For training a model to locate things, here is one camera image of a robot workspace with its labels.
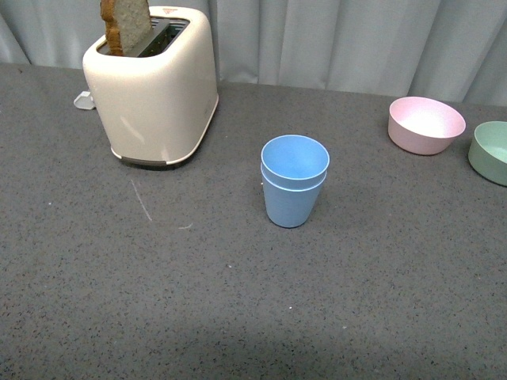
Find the toaster base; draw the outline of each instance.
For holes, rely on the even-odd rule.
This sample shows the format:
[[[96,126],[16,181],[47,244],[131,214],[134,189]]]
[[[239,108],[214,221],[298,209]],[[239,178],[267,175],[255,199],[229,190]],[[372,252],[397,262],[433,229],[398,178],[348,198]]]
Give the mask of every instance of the toaster base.
[[[211,112],[211,114],[209,116],[208,122],[206,123],[206,127],[204,128],[203,133],[202,133],[202,135],[199,138],[199,141],[197,141],[197,144],[190,151],[190,153],[188,153],[187,155],[185,155],[185,156],[183,156],[181,158],[177,158],[177,159],[172,160],[172,161],[151,161],[151,160],[143,160],[143,159],[139,159],[139,158],[125,157],[125,156],[122,156],[122,155],[118,154],[117,152],[115,152],[114,149],[112,148],[112,146],[111,146],[111,152],[117,158],[119,158],[121,161],[127,162],[129,164],[134,164],[134,165],[142,165],[142,166],[168,166],[168,165],[175,165],[175,164],[181,163],[184,160],[186,160],[187,158],[190,158],[190,156],[192,156],[195,153],[195,151],[197,150],[197,148],[199,147],[200,142],[203,140],[203,137],[206,134],[206,131],[208,130],[209,124],[212,121],[213,115],[215,115],[215,111],[216,111],[216,107],[217,107],[218,103],[219,103],[219,95],[217,94],[216,95],[215,104],[213,105],[212,112]]]

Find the bowl rim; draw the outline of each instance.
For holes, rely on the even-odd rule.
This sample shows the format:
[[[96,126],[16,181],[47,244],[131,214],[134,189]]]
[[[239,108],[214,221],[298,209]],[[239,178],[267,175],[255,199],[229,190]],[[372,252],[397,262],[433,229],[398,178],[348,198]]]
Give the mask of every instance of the bowl rim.
[[[474,130],[474,140],[475,142],[481,147],[482,150],[484,150],[484,152],[486,152],[490,157],[492,157],[493,159],[501,162],[502,164],[506,164],[507,165],[507,159],[505,160],[502,160],[501,158],[499,158],[498,156],[496,156],[495,154],[491,153],[488,149],[487,149],[487,146],[485,146],[481,140],[478,138],[478,133],[480,133],[482,130],[484,129],[488,129],[491,125],[504,125],[504,128],[505,130],[507,131],[507,121],[500,121],[500,120],[491,120],[491,121],[486,121],[484,123],[481,123],[479,124],[475,130]]]
[[[398,103],[402,103],[404,101],[410,101],[410,100],[413,100],[413,99],[423,100],[424,102],[430,103],[432,105],[437,105],[440,108],[450,110],[453,114],[455,114],[459,118],[459,123],[461,124],[459,132],[457,132],[455,134],[452,134],[452,135],[449,135],[449,136],[445,136],[445,137],[435,136],[435,135],[432,135],[432,134],[422,134],[420,131],[415,131],[413,128],[408,127],[408,126],[404,125],[403,123],[401,123],[400,121],[398,121],[397,118],[393,115],[393,112],[392,112],[393,111],[393,107],[396,106],[396,104],[398,104]],[[450,105],[445,104],[442,101],[437,101],[437,100],[432,99],[430,97],[400,97],[400,98],[394,100],[391,103],[391,105],[389,106],[389,117],[392,118],[392,120],[394,122],[396,122],[396,124],[399,125],[400,127],[402,127],[403,129],[406,129],[407,131],[410,131],[410,132],[414,133],[415,135],[419,135],[419,136],[427,137],[427,138],[431,138],[431,139],[439,139],[439,140],[455,139],[459,135],[463,134],[463,132],[465,132],[465,130],[467,129],[467,121],[465,120],[465,118],[463,117],[463,115],[461,115],[461,113],[459,113],[458,111],[456,111]]]

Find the gray curtain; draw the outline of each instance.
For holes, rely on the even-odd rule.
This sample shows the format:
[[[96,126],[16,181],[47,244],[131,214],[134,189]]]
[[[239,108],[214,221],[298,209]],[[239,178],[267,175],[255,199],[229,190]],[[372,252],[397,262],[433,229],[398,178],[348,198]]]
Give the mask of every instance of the gray curtain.
[[[0,0],[0,62],[80,68],[100,0]],[[507,0],[150,0],[212,24],[220,80],[507,106]]]

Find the scratch mark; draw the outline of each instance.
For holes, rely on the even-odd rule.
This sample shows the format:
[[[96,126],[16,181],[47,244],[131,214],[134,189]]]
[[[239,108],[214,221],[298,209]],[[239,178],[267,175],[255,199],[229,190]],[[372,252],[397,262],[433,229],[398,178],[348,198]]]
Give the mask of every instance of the scratch mark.
[[[141,206],[143,206],[143,210],[144,210],[144,213],[146,214],[146,216],[148,217],[148,219],[150,219],[150,222],[152,221],[151,217],[150,217],[150,214],[148,214],[148,210],[144,207],[144,203],[143,201],[141,200],[141,197],[139,196],[139,193],[137,191],[137,188],[135,187],[135,184],[134,184],[134,181],[133,180],[130,180],[130,183],[132,184],[132,186],[134,187],[134,191],[135,191],[135,195],[137,196],[137,199],[139,200],[139,203],[141,203]]]
[[[190,223],[190,224],[189,224],[188,226],[186,226],[186,227],[178,227],[178,229],[179,229],[179,230],[186,230],[186,229],[190,228],[191,226],[193,226],[193,222],[192,222],[192,223]]]

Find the cup rim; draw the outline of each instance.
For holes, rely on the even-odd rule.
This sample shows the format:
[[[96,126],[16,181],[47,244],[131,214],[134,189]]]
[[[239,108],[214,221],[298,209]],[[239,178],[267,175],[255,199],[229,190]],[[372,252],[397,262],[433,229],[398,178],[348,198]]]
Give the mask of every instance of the cup rim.
[[[324,177],[317,183],[317,184],[314,184],[312,186],[310,186],[309,188],[284,188],[283,186],[280,186],[279,184],[274,184],[265,174],[264,174],[264,167],[261,165],[261,173],[263,174],[263,180],[264,181],[268,181],[269,184],[271,184],[272,186],[274,186],[275,188],[279,188],[281,190],[285,190],[286,192],[307,192],[309,190],[313,190],[314,188],[317,188],[318,186],[320,186],[324,180],[327,178],[327,173],[324,173]]]
[[[307,139],[307,140],[311,140],[313,143],[317,143],[318,145],[320,145],[320,147],[323,149],[323,151],[326,153],[326,164],[324,165],[324,169],[321,170],[320,172],[318,172],[317,174],[315,174],[314,176],[310,176],[310,177],[304,177],[304,178],[293,178],[293,177],[286,177],[286,176],[282,176],[278,173],[275,173],[274,171],[272,171],[269,166],[266,165],[265,161],[264,161],[264,150],[265,148],[270,144],[272,143],[273,141],[275,140],[278,140],[278,139],[284,139],[284,138],[287,138],[287,137],[297,137],[297,138],[302,138],[302,139]],[[319,177],[321,176],[322,174],[324,174],[325,171],[327,171],[327,168],[329,167],[330,165],[330,154],[329,152],[327,151],[326,147],[323,146],[319,141],[311,138],[311,137],[308,137],[308,136],[303,136],[303,135],[282,135],[282,136],[277,136],[275,137],[274,139],[270,139],[266,144],[264,144],[264,146],[262,147],[262,150],[261,150],[261,161],[262,161],[262,165],[273,175],[279,177],[279,178],[283,178],[285,180],[290,180],[290,181],[308,181],[308,180],[311,180],[312,178],[316,178],[316,177]]]

